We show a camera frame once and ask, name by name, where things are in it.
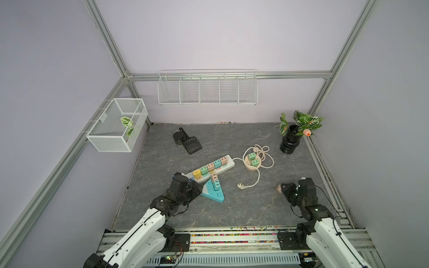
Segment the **white long power strip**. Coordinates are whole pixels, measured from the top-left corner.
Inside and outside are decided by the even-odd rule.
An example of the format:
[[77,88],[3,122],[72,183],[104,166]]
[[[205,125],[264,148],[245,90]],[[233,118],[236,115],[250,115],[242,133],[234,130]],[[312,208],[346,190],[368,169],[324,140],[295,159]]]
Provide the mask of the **white long power strip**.
[[204,184],[205,182],[211,179],[212,174],[214,173],[221,174],[223,172],[226,172],[232,169],[234,166],[235,166],[235,163],[231,158],[231,156],[226,155],[224,157],[221,157],[220,159],[217,159],[213,162],[208,163],[207,165],[200,167],[199,169],[201,170],[201,174],[202,174],[202,177],[200,180],[195,180],[193,178],[193,171],[189,172],[185,176],[191,180],[196,181],[199,184]]

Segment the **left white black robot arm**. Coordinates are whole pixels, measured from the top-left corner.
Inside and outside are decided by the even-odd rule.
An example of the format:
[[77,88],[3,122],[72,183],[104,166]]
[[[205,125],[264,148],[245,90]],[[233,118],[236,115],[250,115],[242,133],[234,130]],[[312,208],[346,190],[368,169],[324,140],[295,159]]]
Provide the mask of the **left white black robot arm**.
[[202,193],[203,186],[182,173],[175,173],[166,192],[156,197],[141,220],[103,254],[95,253],[85,268],[141,268],[161,250],[174,245],[175,229],[167,221],[177,216],[179,207],[189,204]]

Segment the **teal triangular power strip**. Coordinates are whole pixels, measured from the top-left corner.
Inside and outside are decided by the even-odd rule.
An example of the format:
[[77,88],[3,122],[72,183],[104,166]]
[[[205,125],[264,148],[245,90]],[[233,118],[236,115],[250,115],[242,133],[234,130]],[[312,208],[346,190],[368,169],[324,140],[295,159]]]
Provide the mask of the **teal triangular power strip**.
[[223,194],[222,188],[219,191],[213,189],[212,181],[209,180],[202,189],[201,195],[210,200],[216,201],[218,203],[223,203],[225,196]]

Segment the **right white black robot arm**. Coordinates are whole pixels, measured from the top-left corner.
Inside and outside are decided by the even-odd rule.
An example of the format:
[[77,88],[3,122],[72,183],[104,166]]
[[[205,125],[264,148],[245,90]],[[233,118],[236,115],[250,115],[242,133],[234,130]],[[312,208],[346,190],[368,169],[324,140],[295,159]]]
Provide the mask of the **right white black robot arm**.
[[317,196],[318,186],[311,178],[298,183],[278,185],[290,204],[301,211],[294,233],[280,230],[277,239],[281,250],[310,249],[326,268],[369,268],[370,264],[358,253],[336,222],[336,217]]

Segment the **teal plug adapter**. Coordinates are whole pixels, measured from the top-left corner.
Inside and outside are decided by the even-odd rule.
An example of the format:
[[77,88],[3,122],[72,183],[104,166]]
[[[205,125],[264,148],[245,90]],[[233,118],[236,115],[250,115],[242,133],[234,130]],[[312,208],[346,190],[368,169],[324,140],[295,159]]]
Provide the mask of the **teal plug adapter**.
[[220,185],[220,181],[219,180],[215,180],[212,182],[213,185],[213,189],[215,191],[219,191],[221,189],[221,185]]

